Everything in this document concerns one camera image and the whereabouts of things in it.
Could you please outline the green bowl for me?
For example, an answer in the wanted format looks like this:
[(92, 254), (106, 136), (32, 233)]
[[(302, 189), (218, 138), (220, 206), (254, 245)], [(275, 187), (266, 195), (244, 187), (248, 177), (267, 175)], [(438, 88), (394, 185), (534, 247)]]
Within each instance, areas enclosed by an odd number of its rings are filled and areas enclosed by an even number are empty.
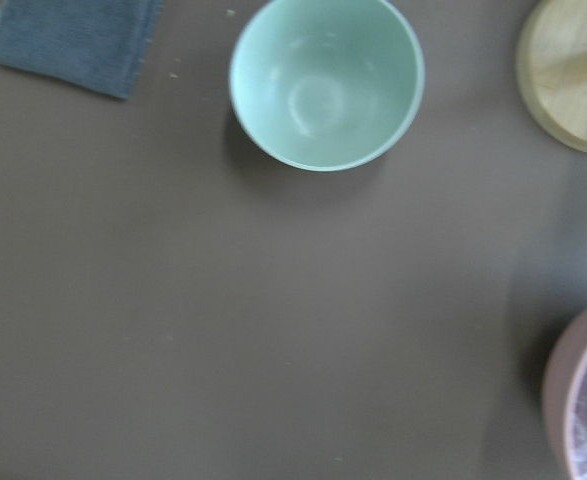
[(237, 39), (228, 85), (239, 125), (262, 151), (295, 168), (342, 171), (404, 136), (425, 62), (388, 1), (269, 1)]

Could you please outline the grey folded cloth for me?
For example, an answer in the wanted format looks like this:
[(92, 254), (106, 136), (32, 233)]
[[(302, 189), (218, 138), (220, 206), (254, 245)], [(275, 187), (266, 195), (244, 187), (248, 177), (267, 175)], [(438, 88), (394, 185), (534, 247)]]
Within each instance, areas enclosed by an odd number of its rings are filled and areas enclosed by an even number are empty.
[(161, 1), (2, 1), (0, 65), (125, 100)]

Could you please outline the wooden cup tree stand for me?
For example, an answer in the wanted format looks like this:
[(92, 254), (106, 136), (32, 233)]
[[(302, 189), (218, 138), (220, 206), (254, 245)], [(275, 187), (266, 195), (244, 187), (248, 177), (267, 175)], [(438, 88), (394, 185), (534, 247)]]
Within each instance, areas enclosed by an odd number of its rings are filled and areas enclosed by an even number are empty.
[(538, 125), (587, 153), (587, 1), (541, 1), (524, 23), (517, 84)]

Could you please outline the pink ice bowl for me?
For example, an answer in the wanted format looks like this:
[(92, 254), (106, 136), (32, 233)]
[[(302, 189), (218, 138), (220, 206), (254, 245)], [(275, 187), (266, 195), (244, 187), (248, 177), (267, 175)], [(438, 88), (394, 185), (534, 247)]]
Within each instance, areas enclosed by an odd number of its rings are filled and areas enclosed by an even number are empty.
[(569, 479), (587, 479), (587, 309), (570, 322), (552, 350), (542, 410), (562, 470)]

